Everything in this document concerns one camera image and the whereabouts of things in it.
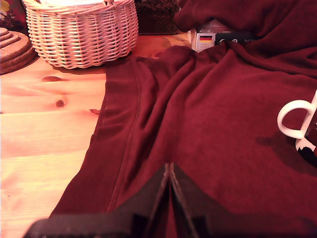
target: cork coaster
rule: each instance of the cork coaster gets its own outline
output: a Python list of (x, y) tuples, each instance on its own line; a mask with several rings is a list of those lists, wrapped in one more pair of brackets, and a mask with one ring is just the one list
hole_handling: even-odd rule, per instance
[(7, 61), (4, 62), (0, 62), (0, 68), (6, 68), (6, 67), (10, 67), (14, 64), (20, 63), (21, 61), (26, 60), (30, 55), (34, 54), (34, 49), (31, 46), (29, 49), (27, 49), (26, 52), (22, 53), (21, 55), (13, 58), (13, 59), (9, 59)]
[(6, 35), (8, 33), (9, 33), (9, 31), (7, 29), (5, 29), (3, 27), (0, 28), (0, 36), (4, 36), (4, 35)]
[(13, 37), (13, 35), (8, 32), (8, 34), (5, 34), (5, 35), (3, 35), (3, 36), (0, 36), (0, 41), (4, 41), (4, 40), (9, 39), (9, 38), (11, 38), (11, 37)]
[(14, 42), (17, 42), (20, 39), (21, 38), (18, 35), (13, 35), (13, 37), (0, 42), (0, 49), (2, 49), (3, 47), (6, 47), (8, 45), (11, 45)]
[(12, 66), (9, 66), (9, 67), (6, 67), (6, 68), (2, 68), (0, 69), (0, 75), (1, 74), (5, 74), (5, 73), (10, 73), (10, 72), (13, 72), (17, 69), (20, 69), (22, 68), (23, 66), (25, 66), (26, 64), (30, 63), (34, 57), (36, 56), (36, 53), (34, 52), (33, 54), (31, 54), (29, 57), (27, 57), (25, 60), (15, 64), (15, 65), (12, 65)]
[(24, 53), (31, 46), (29, 38), (20, 32), (10, 32), (20, 37), (20, 40), (0, 49), (0, 62), (11, 60)]

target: dark red fleece blanket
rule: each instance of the dark red fleece blanket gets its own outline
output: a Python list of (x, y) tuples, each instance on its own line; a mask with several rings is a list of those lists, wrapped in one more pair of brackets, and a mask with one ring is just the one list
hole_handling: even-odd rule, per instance
[[(317, 1), (179, 4), (183, 31), (215, 18), (260, 39), (109, 63), (86, 158), (53, 214), (112, 211), (175, 162), (230, 214), (286, 217), (282, 231), (316, 232), (317, 168), (276, 118), (283, 105), (310, 101), (317, 89)], [(291, 113), (286, 125), (299, 128), (305, 113)], [(228, 220), (218, 220), (225, 230)], [(171, 222), (167, 237), (173, 232)]]

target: black object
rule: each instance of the black object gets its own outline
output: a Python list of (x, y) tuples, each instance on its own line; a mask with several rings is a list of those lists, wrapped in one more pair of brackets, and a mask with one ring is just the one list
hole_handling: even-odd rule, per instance
[(126, 203), (109, 214), (55, 215), (35, 222), (24, 238), (162, 238), (171, 195), (179, 238), (313, 238), (274, 233), (285, 218), (227, 211), (175, 164), (166, 164)]
[(140, 34), (175, 34), (176, 0), (136, 0)]

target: white wicker basket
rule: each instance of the white wicker basket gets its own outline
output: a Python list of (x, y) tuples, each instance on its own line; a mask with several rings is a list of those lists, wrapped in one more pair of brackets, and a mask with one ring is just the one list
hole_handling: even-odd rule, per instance
[(128, 55), (135, 46), (138, 19), (133, 0), (72, 7), (23, 1), (32, 45), (53, 66), (101, 65)]

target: wood grain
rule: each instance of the wood grain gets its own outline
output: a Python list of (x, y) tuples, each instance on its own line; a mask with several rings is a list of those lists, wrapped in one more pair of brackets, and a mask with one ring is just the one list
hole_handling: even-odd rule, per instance
[[(155, 57), (186, 34), (139, 36), (132, 55)], [(105, 95), (105, 67), (54, 68), (37, 58), (1, 76), (1, 237), (46, 218), (79, 171)]]

